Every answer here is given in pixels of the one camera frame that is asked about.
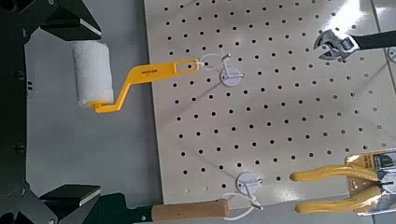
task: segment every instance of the paint roller cover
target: paint roller cover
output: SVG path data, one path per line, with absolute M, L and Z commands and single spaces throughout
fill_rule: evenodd
M 107 45 L 97 41 L 78 41 L 73 49 L 78 104 L 114 101 Z

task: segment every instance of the wooden handle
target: wooden handle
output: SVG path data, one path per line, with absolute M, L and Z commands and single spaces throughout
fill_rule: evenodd
M 204 203 L 157 205 L 152 208 L 152 220 L 167 221 L 199 217 L 227 217 L 228 212 L 228 202 L 225 199 Z

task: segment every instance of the tool handle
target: tool handle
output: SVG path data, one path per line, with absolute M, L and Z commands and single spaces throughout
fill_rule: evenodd
M 183 220 L 200 217 L 227 217 L 228 202 L 225 199 L 204 203 L 156 205 L 152 208 L 153 221 Z
M 375 35 L 352 36 L 361 49 L 382 49 L 396 47 L 396 31 L 378 33 Z
M 171 77 L 184 76 L 196 72 L 199 69 L 200 64 L 196 59 L 182 60 L 172 63 L 152 63 L 136 66 L 129 72 L 120 91 L 119 98 L 114 105 L 97 104 L 93 107 L 98 114 L 120 111 L 132 85 L 148 83 Z
M 372 186 L 348 199 L 327 202 L 309 202 L 297 204 L 294 210 L 301 214 L 309 213 L 345 213 L 369 205 L 381 197 L 381 189 Z
M 131 85 L 142 84 L 161 79 L 178 77 L 196 72 L 200 69 L 198 60 L 189 59 L 171 63 L 152 63 L 136 66 L 128 74 L 127 81 Z
M 329 165 L 315 170 L 295 172 L 290 175 L 290 179 L 296 182 L 308 182 L 338 175 L 378 181 L 376 172 L 355 165 Z

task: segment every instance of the pegboard hook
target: pegboard hook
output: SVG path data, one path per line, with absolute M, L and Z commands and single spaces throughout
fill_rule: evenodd
M 243 173 L 240 176 L 238 176 L 236 180 L 236 186 L 239 189 L 239 192 L 247 195 L 251 201 L 250 204 L 252 207 L 263 211 L 264 206 L 262 206 L 254 196 L 254 193 L 259 189 L 259 187 L 262 185 L 262 179 L 258 178 L 257 176 L 251 174 L 251 173 Z
M 223 69 L 220 72 L 220 80 L 225 86 L 233 87 L 239 84 L 245 74 L 239 72 L 235 67 L 228 66 L 227 62 L 230 58 L 231 53 L 228 53 L 221 58 Z

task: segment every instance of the yellow plier grip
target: yellow plier grip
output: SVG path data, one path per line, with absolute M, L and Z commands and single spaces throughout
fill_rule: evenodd
M 290 179 L 296 182 L 308 182 L 338 175 L 379 181 L 376 172 L 355 165 L 329 165 L 315 170 L 295 172 L 290 175 Z
M 376 172 L 355 165 L 329 165 L 315 170 L 295 172 L 290 175 L 292 181 L 308 182 L 332 176 L 345 175 L 358 179 L 379 181 Z M 295 211 L 301 214 L 308 213 L 343 213 L 361 208 L 373 200 L 381 197 L 381 189 L 372 186 L 362 192 L 344 200 L 327 202 L 309 202 L 296 205 Z
M 295 211 L 301 214 L 308 213 L 344 213 L 362 208 L 381 197 L 381 189 L 372 186 L 364 191 L 344 200 L 327 202 L 299 203 Z

